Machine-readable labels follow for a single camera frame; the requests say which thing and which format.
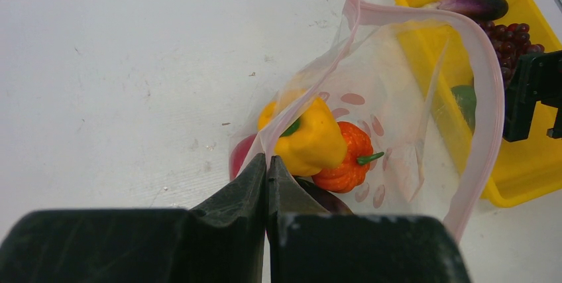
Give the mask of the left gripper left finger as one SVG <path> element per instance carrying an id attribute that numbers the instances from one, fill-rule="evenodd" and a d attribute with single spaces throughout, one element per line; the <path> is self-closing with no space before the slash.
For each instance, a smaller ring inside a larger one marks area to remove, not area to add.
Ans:
<path id="1" fill-rule="evenodd" d="M 192 209 L 42 210 L 1 244 L 2 282 L 260 282 L 266 161 Z"/>

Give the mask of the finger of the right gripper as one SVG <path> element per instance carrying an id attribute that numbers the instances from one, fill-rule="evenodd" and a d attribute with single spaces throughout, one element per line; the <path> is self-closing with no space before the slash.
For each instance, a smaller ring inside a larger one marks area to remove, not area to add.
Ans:
<path id="1" fill-rule="evenodd" d="M 561 138 L 561 51 L 520 56 L 514 77 L 505 91 L 503 138 L 517 142 L 529 137 L 536 104 L 557 109 L 554 124 L 546 132 Z"/>

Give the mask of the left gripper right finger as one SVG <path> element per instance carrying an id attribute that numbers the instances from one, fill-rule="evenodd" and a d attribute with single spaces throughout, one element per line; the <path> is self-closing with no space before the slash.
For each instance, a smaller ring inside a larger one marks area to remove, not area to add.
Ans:
<path id="1" fill-rule="evenodd" d="M 469 282 L 458 246 L 428 216 L 333 214 L 270 161 L 268 225 L 273 282 Z"/>

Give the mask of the red grape bunch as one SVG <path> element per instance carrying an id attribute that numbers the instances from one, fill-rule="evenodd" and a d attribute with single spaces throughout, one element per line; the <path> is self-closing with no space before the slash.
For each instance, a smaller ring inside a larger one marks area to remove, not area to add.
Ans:
<path id="1" fill-rule="evenodd" d="M 530 40 L 530 26 L 527 23 L 496 25 L 494 21 L 477 21 L 479 27 L 490 40 L 498 63 L 504 87 L 507 87 L 516 73 L 516 66 L 521 56 L 531 53 L 544 53 L 545 47 Z"/>

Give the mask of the dark purple eggplant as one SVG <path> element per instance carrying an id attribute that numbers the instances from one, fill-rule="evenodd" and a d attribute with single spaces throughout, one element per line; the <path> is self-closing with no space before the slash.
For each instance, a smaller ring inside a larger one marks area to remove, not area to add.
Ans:
<path id="1" fill-rule="evenodd" d="M 298 185 L 319 205 L 333 214 L 352 215 L 351 209 L 331 192 L 317 187 L 313 182 L 296 178 Z"/>

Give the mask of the green orange mango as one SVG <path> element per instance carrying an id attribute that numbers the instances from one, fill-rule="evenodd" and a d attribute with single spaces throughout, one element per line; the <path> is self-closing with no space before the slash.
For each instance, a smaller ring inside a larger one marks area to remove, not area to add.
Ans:
<path id="1" fill-rule="evenodd" d="M 456 85 L 451 88 L 451 93 L 469 129 L 474 131 L 476 124 L 475 109 L 477 106 L 477 97 L 474 87 L 471 85 Z"/>

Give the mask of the small orange pumpkin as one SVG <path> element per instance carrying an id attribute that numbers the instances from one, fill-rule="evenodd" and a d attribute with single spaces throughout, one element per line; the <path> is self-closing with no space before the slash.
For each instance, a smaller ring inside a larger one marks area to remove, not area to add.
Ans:
<path id="1" fill-rule="evenodd" d="M 337 124 L 347 143 L 344 160 L 338 167 L 323 169 L 311 178 L 322 190 L 345 194 L 365 181 L 370 164 L 383 157 L 384 152 L 375 152 L 370 137 L 356 125 L 345 121 Z"/>

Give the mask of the red tomato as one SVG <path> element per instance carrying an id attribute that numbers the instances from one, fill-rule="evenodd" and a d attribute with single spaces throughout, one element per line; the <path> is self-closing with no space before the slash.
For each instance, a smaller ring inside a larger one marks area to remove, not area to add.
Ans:
<path id="1" fill-rule="evenodd" d="M 245 167 L 245 160 L 251 152 L 256 134 L 245 137 L 238 142 L 229 157 L 229 179 L 234 180 Z"/>

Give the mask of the yellow plastic tray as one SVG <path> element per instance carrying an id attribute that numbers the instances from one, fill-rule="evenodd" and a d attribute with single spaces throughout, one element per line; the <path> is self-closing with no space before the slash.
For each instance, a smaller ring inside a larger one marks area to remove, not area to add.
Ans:
<path id="1" fill-rule="evenodd" d="M 395 0 L 400 6 L 420 7 L 437 0 Z M 534 42 L 549 52 L 559 50 L 561 43 L 534 0 L 507 0 L 509 10 L 501 18 L 504 25 L 528 23 Z M 427 88 L 431 71 L 445 42 L 457 45 L 460 37 L 445 27 L 425 29 L 400 37 L 405 49 L 413 54 L 410 60 L 421 87 Z M 437 82 L 432 112 L 445 139 L 453 162 L 462 171 L 470 151 L 472 131 L 465 121 L 459 103 L 459 86 L 468 86 L 473 78 L 468 57 L 446 58 Z M 555 110 L 538 105 L 524 141 L 503 141 L 496 164 L 482 192 L 498 207 L 513 207 L 561 188 L 561 142 L 549 138 L 546 130 L 555 119 Z"/>

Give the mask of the yellow bell pepper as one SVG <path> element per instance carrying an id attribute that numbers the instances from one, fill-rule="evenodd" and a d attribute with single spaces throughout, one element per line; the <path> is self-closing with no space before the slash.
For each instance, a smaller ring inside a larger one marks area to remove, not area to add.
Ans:
<path id="1" fill-rule="evenodd" d="M 316 95 L 277 139 L 263 138 L 270 155 L 279 156 L 291 175 L 313 176 L 336 168 L 347 155 L 347 142 L 330 108 Z"/>

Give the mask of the clear zip top bag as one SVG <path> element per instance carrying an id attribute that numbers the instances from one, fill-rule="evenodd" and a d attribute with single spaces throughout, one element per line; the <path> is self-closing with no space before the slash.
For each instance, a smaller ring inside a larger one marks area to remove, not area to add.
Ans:
<path id="1" fill-rule="evenodd" d="M 420 86 L 404 34 L 445 27 L 460 42 L 445 42 L 427 88 Z M 477 106 L 465 168 L 458 171 L 432 112 L 446 58 L 465 53 Z M 231 151 L 256 134 L 245 166 L 264 153 L 263 138 L 277 139 L 320 95 L 336 122 L 362 129 L 375 152 L 365 181 L 348 193 L 331 192 L 355 213 L 429 215 L 460 240 L 498 156 L 504 124 L 504 86 L 486 33 L 470 18 L 438 9 L 346 0 L 331 48 L 258 99 Z"/>

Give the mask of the long purple eggplant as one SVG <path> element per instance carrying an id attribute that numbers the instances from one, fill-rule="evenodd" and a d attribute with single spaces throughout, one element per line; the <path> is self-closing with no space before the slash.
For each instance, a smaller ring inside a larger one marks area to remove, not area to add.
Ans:
<path id="1" fill-rule="evenodd" d="M 506 15 L 507 0 L 438 0 L 421 6 L 424 9 L 451 11 L 477 21 L 494 21 Z"/>

